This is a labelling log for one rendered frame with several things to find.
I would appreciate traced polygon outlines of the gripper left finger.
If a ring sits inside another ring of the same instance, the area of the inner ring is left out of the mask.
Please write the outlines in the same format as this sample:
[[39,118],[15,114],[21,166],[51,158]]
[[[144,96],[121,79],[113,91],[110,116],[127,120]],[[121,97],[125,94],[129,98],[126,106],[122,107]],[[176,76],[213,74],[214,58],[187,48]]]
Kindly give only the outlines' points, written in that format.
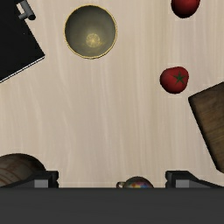
[[58,171],[36,171],[29,178],[8,184],[6,188],[58,188]]

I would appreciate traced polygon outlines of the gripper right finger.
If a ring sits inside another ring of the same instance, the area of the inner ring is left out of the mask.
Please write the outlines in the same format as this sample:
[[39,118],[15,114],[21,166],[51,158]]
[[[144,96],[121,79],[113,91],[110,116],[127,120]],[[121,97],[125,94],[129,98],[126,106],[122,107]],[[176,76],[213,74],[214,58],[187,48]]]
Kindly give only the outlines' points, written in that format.
[[189,171],[167,171],[166,188],[219,188],[218,185],[201,180]]

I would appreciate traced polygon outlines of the brown wooden bowl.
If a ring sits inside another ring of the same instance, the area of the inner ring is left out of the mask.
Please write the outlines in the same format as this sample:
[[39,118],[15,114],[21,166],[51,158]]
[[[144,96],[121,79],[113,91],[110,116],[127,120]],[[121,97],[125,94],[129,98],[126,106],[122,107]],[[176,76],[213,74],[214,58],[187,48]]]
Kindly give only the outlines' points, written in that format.
[[3,155],[0,157],[0,187],[25,180],[34,172],[45,169],[38,159],[27,154]]

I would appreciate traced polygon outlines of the brown cutting board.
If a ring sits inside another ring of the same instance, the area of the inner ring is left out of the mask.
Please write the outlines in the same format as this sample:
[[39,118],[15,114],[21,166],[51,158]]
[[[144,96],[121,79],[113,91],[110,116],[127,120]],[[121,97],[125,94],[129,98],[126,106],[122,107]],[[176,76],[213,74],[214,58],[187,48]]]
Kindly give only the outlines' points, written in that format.
[[188,98],[215,168],[224,173],[224,82]]

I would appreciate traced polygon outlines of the red tomato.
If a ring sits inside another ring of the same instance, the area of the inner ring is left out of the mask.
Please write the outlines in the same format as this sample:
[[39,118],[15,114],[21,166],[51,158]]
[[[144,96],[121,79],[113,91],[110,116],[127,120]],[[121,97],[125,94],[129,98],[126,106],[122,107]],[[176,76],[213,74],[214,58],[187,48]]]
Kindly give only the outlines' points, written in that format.
[[170,94],[179,94],[186,89],[189,73],[182,66],[165,69],[160,75],[160,85]]
[[200,6],[200,0],[171,0],[171,9],[179,18],[189,18]]

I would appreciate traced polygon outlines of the cabinet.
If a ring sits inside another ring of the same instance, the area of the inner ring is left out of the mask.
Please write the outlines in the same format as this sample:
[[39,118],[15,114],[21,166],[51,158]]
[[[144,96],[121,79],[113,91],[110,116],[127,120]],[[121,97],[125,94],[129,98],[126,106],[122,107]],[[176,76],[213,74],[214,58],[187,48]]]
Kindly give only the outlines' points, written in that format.
[[45,57],[25,22],[35,18],[27,0],[0,0],[0,83]]

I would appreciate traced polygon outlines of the grey gold-rimmed bowl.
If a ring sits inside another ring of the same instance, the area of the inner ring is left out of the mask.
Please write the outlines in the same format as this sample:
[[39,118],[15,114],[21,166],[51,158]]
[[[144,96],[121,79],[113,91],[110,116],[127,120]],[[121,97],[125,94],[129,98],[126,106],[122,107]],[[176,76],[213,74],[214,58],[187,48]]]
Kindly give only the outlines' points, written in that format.
[[66,19],[64,37],[68,48],[83,59],[106,55],[117,39],[113,15],[98,5],[82,5]]

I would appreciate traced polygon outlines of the colourful mug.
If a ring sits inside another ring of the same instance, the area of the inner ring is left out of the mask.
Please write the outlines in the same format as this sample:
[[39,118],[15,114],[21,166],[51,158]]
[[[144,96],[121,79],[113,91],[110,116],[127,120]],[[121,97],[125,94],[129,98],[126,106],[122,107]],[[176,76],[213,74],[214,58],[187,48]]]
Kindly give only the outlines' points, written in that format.
[[117,188],[153,188],[153,184],[146,178],[135,176],[126,181],[116,183]]

